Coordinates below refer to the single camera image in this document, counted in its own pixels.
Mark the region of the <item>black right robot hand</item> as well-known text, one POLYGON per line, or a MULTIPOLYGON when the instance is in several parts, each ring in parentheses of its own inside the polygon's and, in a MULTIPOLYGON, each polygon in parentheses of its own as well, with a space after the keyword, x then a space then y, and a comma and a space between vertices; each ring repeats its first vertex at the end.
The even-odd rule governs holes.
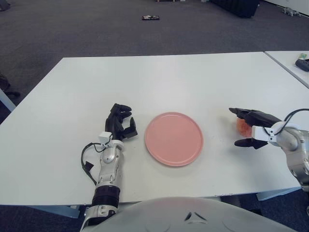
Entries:
POLYGON ((259 149, 268 144, 266 141, 260 141, 252 138, 252 126, 260 126, 271 128, 275 123, 281 120, 261 111, 229 108, 229 111, 237 116, 236 128, 239 134, 245 139, 237 140, 234 142, 238 147, 253 147, 259 149))

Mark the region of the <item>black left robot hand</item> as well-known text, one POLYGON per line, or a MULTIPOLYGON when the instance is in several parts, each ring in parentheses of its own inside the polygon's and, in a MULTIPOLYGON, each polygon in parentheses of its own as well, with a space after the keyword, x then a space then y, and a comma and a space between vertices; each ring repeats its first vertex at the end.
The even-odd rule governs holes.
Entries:
POLYGON ((115 103, 110 110, 110 114, 105 122, 105 131, 112 133, 114 140, 123 141, 138 135, 134 118, 130 118, 129 127, 123 128, 124 119, 132 115, 132 109, 129 106, 115 103))

